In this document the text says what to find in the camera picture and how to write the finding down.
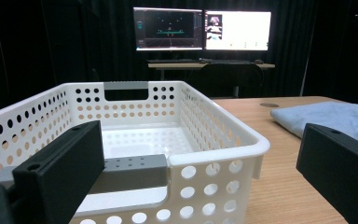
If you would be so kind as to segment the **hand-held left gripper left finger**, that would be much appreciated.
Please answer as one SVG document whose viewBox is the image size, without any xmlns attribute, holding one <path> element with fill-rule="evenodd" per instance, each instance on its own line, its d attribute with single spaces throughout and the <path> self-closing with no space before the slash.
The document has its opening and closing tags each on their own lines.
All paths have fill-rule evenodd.
<svg viewBox="0 0 358 224">
<path fill-rule="evenodd" d="M 18 224 L 68 224 L 104 169 L 101 123 L 66 131 L 12 172 Z"/>
</svg>

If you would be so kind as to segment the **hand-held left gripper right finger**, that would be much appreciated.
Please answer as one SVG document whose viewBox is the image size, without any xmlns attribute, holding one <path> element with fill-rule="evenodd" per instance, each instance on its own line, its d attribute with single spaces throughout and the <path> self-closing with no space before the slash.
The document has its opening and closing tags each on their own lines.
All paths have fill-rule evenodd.
<svg viewBox="0 0 358 224">
<path fill-rule="evenodd" d="M 337 130 L 308 123 L 296 168 L 349 224 L 358 224 L 357 140 Z"/>
</svg>

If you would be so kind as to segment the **light blue cloth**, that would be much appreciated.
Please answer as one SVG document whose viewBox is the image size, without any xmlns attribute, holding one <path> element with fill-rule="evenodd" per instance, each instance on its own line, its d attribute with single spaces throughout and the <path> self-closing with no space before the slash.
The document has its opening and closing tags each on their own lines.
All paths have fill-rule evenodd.
<svg viewBox="0 0 358 224">
<path fill-rule="evenodd" d="M 307 123 L 335 129 L 358 141 L 358 104 L 322 102 L 272 109 L 270 115 L 287 131 L 302 137 Z"/>
</svg>

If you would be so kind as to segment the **white perforated plastic basket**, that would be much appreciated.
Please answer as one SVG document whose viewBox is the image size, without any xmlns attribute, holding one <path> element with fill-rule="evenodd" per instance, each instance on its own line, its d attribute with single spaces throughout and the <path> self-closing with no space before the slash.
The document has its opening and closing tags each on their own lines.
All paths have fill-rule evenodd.
<svg viewBox="0 0 358 224">
<path fill-rule="evenodd" d="M 0 173 L 98 120 L 121 167 L 165 158 L 167 182 L 91 193 L 66 224 L 243 224 L 269 141 L 182 81 L 61 84 L 0 110 Z"/>
</svg>

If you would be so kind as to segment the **black curtain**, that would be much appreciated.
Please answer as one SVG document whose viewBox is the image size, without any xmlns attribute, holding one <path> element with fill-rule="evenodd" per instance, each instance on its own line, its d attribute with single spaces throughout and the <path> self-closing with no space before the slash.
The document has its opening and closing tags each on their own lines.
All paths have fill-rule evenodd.
<svg viewBox="0 0 358 224">
<path fill-rule="evenodd" d="M 267 11 L 264 94 L 358 104 L 358 0 L 0 0 L 0 108 L 64 82 L 152 79 L 135 7 Z"/>
</svg>

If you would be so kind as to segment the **black chair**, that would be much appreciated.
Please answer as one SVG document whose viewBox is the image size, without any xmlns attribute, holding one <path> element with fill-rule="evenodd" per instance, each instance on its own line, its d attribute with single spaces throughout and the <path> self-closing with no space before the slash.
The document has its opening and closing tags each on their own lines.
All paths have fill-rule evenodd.
<svg viewBox="0 0 358 224">
<path fill-rule="evenodd" d="M 210 98 L 257 97 L 263 82 L 264 73 L 254 63 L 209 63 L 188 80 Z"/>
</svg>

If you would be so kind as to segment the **black keyboard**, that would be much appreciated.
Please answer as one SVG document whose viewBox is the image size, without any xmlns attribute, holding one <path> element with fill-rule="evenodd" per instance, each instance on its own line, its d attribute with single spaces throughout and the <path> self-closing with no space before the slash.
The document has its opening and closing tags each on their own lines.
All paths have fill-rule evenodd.
<svg viewBox="0 0 358 224">
<path fill-rule="evenodd" d="M 150 59 L 148 63 L 198 63 L 198 60 L 192 59 Z"/>
</svg>

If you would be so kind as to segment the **wooden desk with white legs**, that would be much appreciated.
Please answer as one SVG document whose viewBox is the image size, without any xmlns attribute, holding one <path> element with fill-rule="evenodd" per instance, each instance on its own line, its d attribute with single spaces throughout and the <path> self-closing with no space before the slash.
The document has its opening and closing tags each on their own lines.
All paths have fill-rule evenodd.
<svg viewBox="0 0 358 224">
<path fill-rule="evenodd" d="M 169 70 L 200 70 L 204 66 L 205 63 L 150 63 L 148 65 L 149 68 L 160 72 L 160 80 L 165 79 L 165 73 Z"/>
</svg>

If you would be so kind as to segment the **bright white screen computer monitor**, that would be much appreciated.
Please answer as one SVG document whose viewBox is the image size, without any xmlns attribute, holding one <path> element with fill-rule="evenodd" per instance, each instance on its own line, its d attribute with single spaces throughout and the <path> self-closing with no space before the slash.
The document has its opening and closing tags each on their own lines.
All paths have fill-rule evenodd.
<svg viewBox="0 0 358 224">
<path fill-rule="evenodd" d="M 269 49 L 268 11 L 205 10 L 204 47 L 207 50 Z"/>
</svg>

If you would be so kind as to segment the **dark screen computer monitor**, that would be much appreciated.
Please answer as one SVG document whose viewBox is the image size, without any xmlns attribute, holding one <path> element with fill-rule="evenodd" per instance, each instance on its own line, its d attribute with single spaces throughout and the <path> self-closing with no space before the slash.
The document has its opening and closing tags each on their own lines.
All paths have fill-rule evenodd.
<svg viewBox="0 0 358 224">
<path fill-rule="evenodd" d="M 137 51 L 203 49 L 200 9 L 135 7 L 133 20 Z"/>
</svg>

